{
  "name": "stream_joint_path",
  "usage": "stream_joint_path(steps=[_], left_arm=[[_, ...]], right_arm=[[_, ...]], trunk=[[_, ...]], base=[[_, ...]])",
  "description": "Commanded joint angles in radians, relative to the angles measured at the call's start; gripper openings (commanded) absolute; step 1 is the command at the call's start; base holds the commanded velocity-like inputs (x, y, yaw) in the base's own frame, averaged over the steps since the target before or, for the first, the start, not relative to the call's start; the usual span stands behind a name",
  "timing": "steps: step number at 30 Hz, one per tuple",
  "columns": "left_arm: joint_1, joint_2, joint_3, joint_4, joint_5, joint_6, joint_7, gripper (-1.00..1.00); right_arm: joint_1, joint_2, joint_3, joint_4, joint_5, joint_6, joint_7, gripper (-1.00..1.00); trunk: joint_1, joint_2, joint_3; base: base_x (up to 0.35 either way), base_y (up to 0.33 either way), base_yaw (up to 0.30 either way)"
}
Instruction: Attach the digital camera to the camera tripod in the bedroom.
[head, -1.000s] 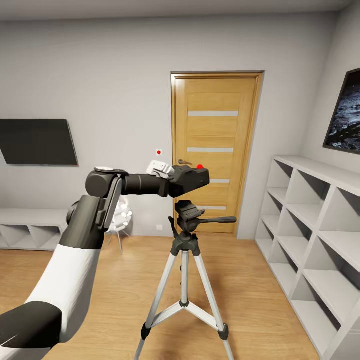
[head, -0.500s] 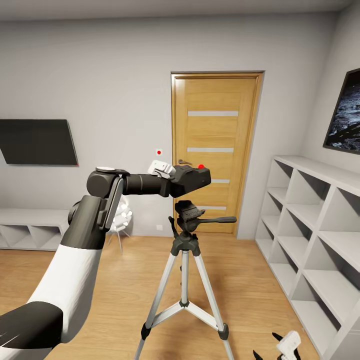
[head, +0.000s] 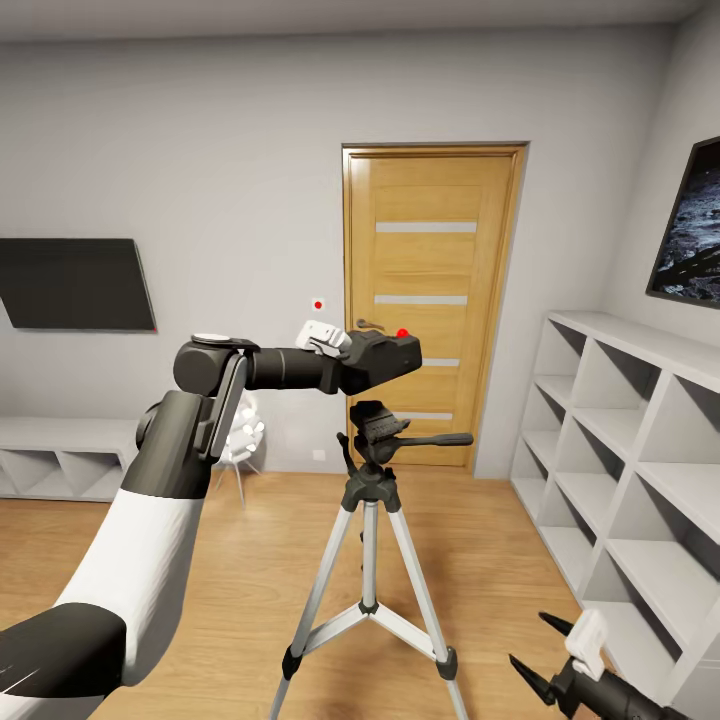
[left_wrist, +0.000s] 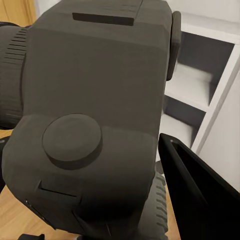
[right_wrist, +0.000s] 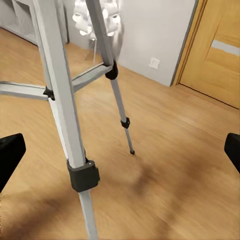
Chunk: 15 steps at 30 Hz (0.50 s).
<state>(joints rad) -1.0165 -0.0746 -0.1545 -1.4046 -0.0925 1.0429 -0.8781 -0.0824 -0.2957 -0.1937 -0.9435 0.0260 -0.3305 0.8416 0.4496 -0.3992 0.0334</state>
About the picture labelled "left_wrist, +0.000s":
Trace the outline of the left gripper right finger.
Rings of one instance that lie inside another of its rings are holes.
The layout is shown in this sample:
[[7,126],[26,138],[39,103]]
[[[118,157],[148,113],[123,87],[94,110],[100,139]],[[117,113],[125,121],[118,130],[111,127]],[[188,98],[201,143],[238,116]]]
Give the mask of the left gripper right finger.
[[158,152],[181,240],[240,240],[240,192],[174,136]]

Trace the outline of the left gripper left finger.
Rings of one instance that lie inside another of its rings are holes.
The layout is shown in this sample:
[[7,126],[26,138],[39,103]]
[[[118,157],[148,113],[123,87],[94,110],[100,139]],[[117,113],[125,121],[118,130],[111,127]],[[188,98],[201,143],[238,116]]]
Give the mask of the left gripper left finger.
[[3,180],[3,175],[2,175],[2,155],[3,155],[3,148],[9,141],[11,136],[6,136],[3,138],[0,138],[0,193],[2,192],[3,188],[5,187],[6,183]]

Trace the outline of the digital camera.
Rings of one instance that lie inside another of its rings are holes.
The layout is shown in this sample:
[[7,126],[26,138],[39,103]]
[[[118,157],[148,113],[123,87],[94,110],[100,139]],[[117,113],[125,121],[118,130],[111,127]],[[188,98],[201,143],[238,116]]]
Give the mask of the digital camera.
[[2,178],[53,229],[124,240],[156,175],[181,12],[165,0],[61,0],[0,21]]

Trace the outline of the camera tripod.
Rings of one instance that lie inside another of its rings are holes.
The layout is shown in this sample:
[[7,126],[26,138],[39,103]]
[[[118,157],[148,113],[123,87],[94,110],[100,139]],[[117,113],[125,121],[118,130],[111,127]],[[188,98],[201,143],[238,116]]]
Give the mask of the camera tripod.
[[[166,198],[166,178],[161,160],[155,162],[155,177],[150,188],[148,199],[137,229],[124,240],[169,240],[165,233],[168,232],[168,212]],[[45,235],[40,236],[23,233],[18,240],[45,240]],[[79,234],[74,240],[101,240]]]

